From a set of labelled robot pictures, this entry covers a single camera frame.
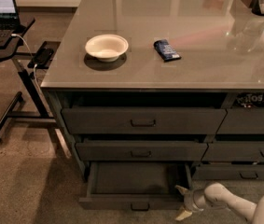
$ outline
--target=drawer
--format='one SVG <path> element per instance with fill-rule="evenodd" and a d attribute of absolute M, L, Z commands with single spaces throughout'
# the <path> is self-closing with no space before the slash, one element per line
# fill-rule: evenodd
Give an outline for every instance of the drawer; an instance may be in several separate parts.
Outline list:
<path fill-rule="evenodd" d="M 203 161 L 264 161 L 264 142 L 215 142 L 208 144 Z"/>
<path fill-rule="evenodd" d="M 83 161 L 200 161 L 207 144 L 190 141 L 89 140 L 76 144 Z"/>
<path fill-rule="evenodd" d="M 264 133 L 264 108 L 228 109 L 217 133 Z"/>
<path fill-rule="evenodd" d="M 224 109 L 176 107 L 78 107 L 62 111 L 67 129 L 79 133 L 213 134 Z"/>
<path fill-rule="evenodd" d="M 185 165 L 162 162 L 92 162 L 85 209 L 180 208 L 183 197 L 176 184 L 189 188 Z"/>
<path fill-rule="evenodd" d="M 264 180 L 264 165 L 202 164 L 195 167 L 196 180 Z"/>

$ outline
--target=drawer front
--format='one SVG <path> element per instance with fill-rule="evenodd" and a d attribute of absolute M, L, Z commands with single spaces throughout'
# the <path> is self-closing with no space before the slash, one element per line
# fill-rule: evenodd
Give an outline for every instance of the drawer front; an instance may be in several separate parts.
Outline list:
<path fill-rule="evenodd" d="M 196 167 L 195 180 L 264 180 L 264 165 L 205 164 Z"/>
<path fill-rule="evenodd" d="M 109 195 L 106 197 L 80 198 L 79 202 L 84 209 L 91 210 L 178 210 L 182 199 L 178 197 L 153 197 L 145 195 L 131 197 L 132 195 Z"/>
<path fill-rule="evenodd" d="M 62 114 L 71 134 L 213 134 L 226 111 L 211 108 L 79 107 L 65 108 Z"/>
<path fill-rule="evenodd" d="M 83 161 L 200 161 L 207 145 L 189 141 L 89 141 L 76 144 Z"/>
<path fill-rule="evenodd" d="M 228 109 L 218 133 L 264 133 L 264 108 Z"/>
<path fill-rule="evenodd" d="M 215 142 L 208 144 L 203 161 L 263 161 L 264 142 Z"/>

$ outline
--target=glossy tabletop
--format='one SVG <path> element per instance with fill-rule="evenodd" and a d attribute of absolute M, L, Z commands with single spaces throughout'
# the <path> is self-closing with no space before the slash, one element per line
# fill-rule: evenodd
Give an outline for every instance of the glossy tabletop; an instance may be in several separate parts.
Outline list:
<path fill-rule="evenodd" d="M 85 51 L 102 34 L 129 42 L 101 63 Z M 164 63 L 153 43 L 182 56 Z M 264 17 L 241 0 L 82 0 L 43 89 L 264 89 Z"/>

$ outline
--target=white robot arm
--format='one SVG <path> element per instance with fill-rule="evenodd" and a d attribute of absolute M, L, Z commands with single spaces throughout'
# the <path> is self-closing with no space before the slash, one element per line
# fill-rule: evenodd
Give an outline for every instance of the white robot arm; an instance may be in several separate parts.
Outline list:
<path fill-rule="evenodd" d="M 184 195 L 184 205 L 176 220 L 183 220 L 193 212 L 210 208 L 228 208 L 246 220 L 247 223 L 264 224 L 264 196 L 258 204 L 238 197 L 219 183 L 211 183 L 204 189 L 188 190 L 176 186 Z"/>

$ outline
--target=ceramic bowl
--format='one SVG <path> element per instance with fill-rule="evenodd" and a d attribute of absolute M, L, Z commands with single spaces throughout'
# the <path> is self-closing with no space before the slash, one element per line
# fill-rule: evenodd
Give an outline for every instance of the ceramic bowl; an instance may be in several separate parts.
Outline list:
<path fill-rule="evenodd" d="M 99 61 L 110 63 L 127 51 L 129 43 L 119 35 L 97 35 L 90 39 L 85 50 Z"/>

